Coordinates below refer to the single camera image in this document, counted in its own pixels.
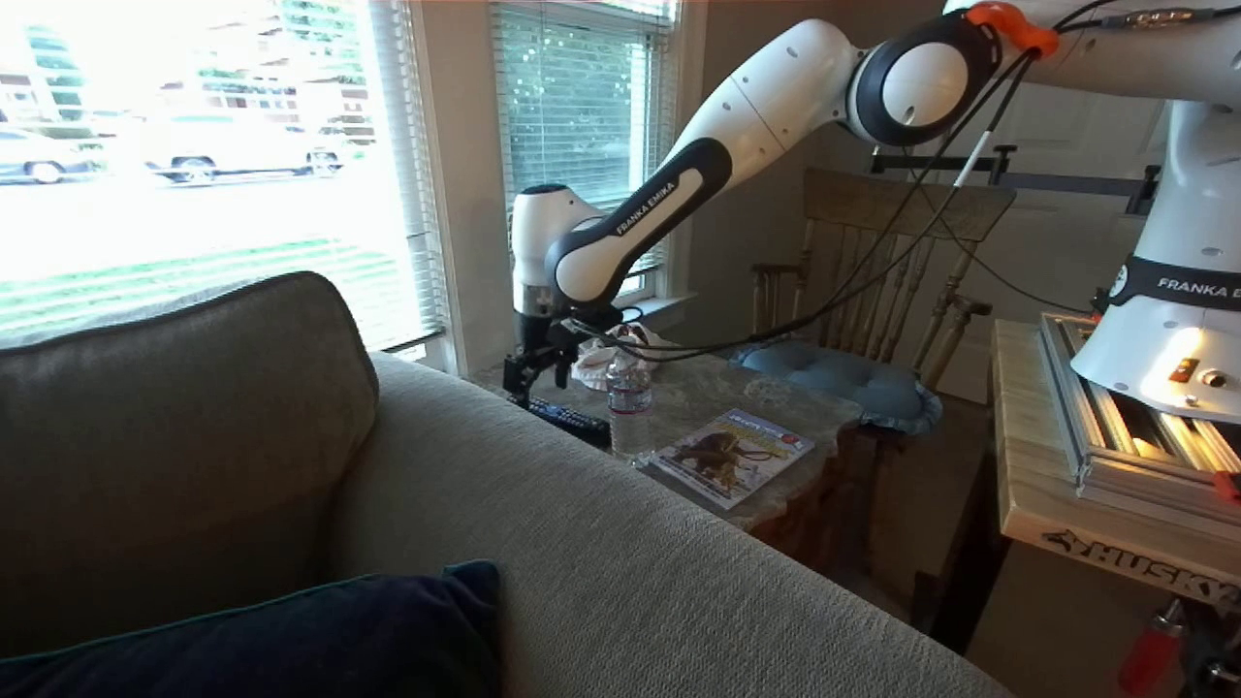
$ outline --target white machine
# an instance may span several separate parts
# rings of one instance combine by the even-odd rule
[[[1241,3],[951,0],[945,16],[874,52],[805,18],[733,70],[662,168],[614,215],[566,187],[514,199],[513,304],[523,344],[508,393],[574,359],[562,317],[607,325],[623,273],[708,199],[837,122],[912,146],[951,133],[1000,74],[1171,101],[1166,163],[1149,226],[1075,372],[1171,415],[1241,424]]]

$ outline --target table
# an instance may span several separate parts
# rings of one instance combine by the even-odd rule
[[[821,540],[821,530],[828,517],[828,496],[840,477],[844,440],[858,418],[854,406],[809,401],[770,375],[744,372],[722,356],[660,365],[651,381],[651,402],[636,415],[605,411],[605,397],[581,385],[570,385],[566,393],[535,388],[535,401],[566,402],[584,415],[607,415],[614,454],[620,463],[682,494],[686,500],[725,517],[747,534],[788,551],[791,557],[827,557],[828,543]],[[813,440],[813,450],[728,513],[712,507],[707,496],[680,485],[673,477],[638,464],[645,454],[686,440],[689,429],[707,427],[712,415],[728,406],[753,411],[801,440]]]
[[[993,343],[1000,530],[1177,597],[1241,608],[1241,527],[1210,513],[1210,500],[1171,507],[1108,485],[1082,490],[1082,445],[1040,325],[1000,317]]]

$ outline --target floor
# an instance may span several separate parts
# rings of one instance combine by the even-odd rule
[[[885,459],[867,546],[827,574],[928,632],[940,608],[967,611],[967,630],[956,617],[940,632],[1024,698],[1122,693],[1117,667],[1166,595],[1030,546],[1003,546],[990,595],[960,586],[967,597],[945,602],[951,574],[990,562],[982,557],[990,546],[956,534],[968,494],[990,490],[986,454],[990,411],[945,402],[934,433]],[[854,500],[840,517],[866,517],[866,503]]]

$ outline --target magazine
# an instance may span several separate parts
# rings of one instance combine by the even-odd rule
[[[737,507],[809,450],[809,440],[761,415],[725,411],[673,445],[651,450],[645,464],[672,473],[722,507]]]

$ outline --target parked car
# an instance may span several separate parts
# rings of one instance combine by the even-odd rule
[[[55,187],[99,168],[98,140],[50,140],[0,123],[0,181]]]
[[[148,168],[172,181],[214,181],[218,175],[329,175],[340,154],[306,133],[278,128],[262,116],[177,116],[145,128]]]

